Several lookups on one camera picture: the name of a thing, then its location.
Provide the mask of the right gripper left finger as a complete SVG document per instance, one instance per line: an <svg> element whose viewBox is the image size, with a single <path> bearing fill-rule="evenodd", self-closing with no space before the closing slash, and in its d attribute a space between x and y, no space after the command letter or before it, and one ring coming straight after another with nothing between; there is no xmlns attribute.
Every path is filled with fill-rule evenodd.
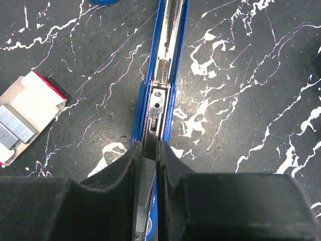
<svg viewBox="0 0 321 241"><path fill-rule="evenodd" d="M1 240L134 240L142 144L91 177L1 177Z"/></svg>

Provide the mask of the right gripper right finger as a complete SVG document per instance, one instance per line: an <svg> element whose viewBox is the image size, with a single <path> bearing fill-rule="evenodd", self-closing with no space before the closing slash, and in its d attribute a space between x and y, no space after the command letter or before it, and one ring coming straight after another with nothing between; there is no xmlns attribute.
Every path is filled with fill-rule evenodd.
<svg viewBox="0 0 321 241"><path fill-rule="evenodd" d="M317 240L320 226L293 178L197 173L156 148L159 240Z"/></svg>

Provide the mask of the staple tray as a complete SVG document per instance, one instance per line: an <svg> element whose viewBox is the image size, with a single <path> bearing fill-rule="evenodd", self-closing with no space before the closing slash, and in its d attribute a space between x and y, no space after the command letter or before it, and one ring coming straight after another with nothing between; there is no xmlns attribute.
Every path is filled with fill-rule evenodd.
<svg viewBox="0 0 321 241"><path fill-rule="evenodd" d="M66 102L66 97L34 71L26 76L20 76L1 95L1 105L12 106L38 130L39 133L35 138L62 111ZM11 151L1 143L1 165L9 166L33 140Z"/></svg>

